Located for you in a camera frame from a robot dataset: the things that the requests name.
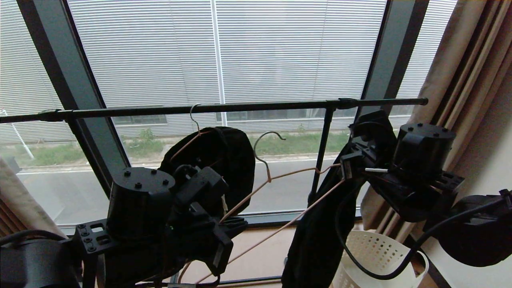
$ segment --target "street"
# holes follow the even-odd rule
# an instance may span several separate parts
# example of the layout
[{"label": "street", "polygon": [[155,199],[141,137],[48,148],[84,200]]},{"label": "street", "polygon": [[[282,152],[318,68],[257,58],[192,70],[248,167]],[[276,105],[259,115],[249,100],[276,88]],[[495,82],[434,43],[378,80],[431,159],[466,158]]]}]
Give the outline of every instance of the street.
[{"label": "street", "polygon": [[[324,160],[324,168],[333,159]],[[269,162],[270,172],[277,176],[313,167],[315,159]],[[313,171],[276,179],[266,184],[251,199],[244,213],[304,209],[311,190]],[[94,173],[85,171],[56,171],[18,173],[36,201],[58,225],[83,223],[106,218],[109,202]],[[257,161],[254,187],[266,180],[265,165]]]}]

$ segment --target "white plastic basket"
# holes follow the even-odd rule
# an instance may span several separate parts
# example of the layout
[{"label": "white plastic basket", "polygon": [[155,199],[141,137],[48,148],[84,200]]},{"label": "white plastic basket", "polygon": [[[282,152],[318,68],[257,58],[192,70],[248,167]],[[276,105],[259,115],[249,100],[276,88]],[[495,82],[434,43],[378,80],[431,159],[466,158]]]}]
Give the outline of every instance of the white plastic basket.
[{"label": "white plastic basket", "polygon": [[[352,231],[347,239],[347,247],[359,263],[376,274],[393,272],[409,252],[409,248],[398,241],[372,232]],[[391,280],[378,280],[361,271],[350,257],[343,252],[338,271],[334,276],[334,288],[417,288],[429,270],[429,261],[425,260],[425,270],[415,275],[409,263],[405,270]]]}]

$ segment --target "wooden floor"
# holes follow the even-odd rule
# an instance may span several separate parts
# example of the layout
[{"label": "wooden floor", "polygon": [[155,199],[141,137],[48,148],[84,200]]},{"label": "wooden floor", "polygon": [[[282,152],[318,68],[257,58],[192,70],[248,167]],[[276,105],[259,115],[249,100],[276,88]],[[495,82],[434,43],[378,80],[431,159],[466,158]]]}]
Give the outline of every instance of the wooden floor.
[{"label": "wooden floor", "polygon": [[[361,229],[361,226],[356,225],[355,228]],[[275,231],[275,229],[254,229],[245,231],[233,239],[234,248],[231,257],[233,258],[239,255],[248,247],[270,235],[273,231]],[[295,228],[285,229],[257,248],[235,260],[228,265],[226,272],[221,276],[221,281],[281,275],[284,268],[284,259],[288,253],[294,232]],[[413,263],[413,267],[418,272],[424,269],[419,262]],[[206,265],[195,261],[185,273],[182,283],[195,283],[208,274],[209,270]],[[204,280],[203,283],[213,282],[214,280],[214,277],[210,276]],[[276,281],[273,283],[223,285],[222,287],[281,287],[281,284]],[[419,287],[437,288],[437,285],[430,275],[426,275]]]}]

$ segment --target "corrugated metal wall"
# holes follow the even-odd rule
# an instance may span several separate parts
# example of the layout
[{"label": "corrugated metal wall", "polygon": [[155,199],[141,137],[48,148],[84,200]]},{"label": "corrugated metal wall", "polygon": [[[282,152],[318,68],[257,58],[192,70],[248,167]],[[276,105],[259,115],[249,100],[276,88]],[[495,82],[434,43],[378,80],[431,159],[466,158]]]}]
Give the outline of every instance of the corrugated metal wall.
[{"label": "corrugated metal wall", "polygon": [[[68,0],[81,41],[108,107],[358,98],[371,61],[385,0],[216,0],[220,53],[210,0]],[[399,97],[416,97],[455,0],[431,0]],[[61,108],[15,0],[2,0],[1,100],[10,114]],[[195,115],[217,126],[214,113]],[[393,116],[399,126],[407,116]],[[352,118],[336,118],[343,128]],[[158,136],[188,134],[188,115],[168,124],[117,125],[120,135],[151,128]],[[248,132],[320,129],[322,119],[230,121]],[[64,123],[17,124],[25,141],[74,139]],[[0,142],[17,142],[0,125]]]}]

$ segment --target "curtain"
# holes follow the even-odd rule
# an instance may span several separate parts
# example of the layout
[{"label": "curtain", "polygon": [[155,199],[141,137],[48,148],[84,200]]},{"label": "curtain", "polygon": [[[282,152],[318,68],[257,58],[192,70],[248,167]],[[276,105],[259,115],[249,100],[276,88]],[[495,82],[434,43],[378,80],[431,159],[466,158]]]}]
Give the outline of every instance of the curtain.
[{"label": "curtain", "polygon": [[65,237],[0,157],[0,237],[27,229],[40,229]]},{"label": "curtain", "polygon": [[[455,167],[487,112],[512,62],[510,1],[460,1],[439,45],[409,122],[457,133],[444,169]],[[365,229],[403,242],[414,227],[369,189],[361,204]]]}]

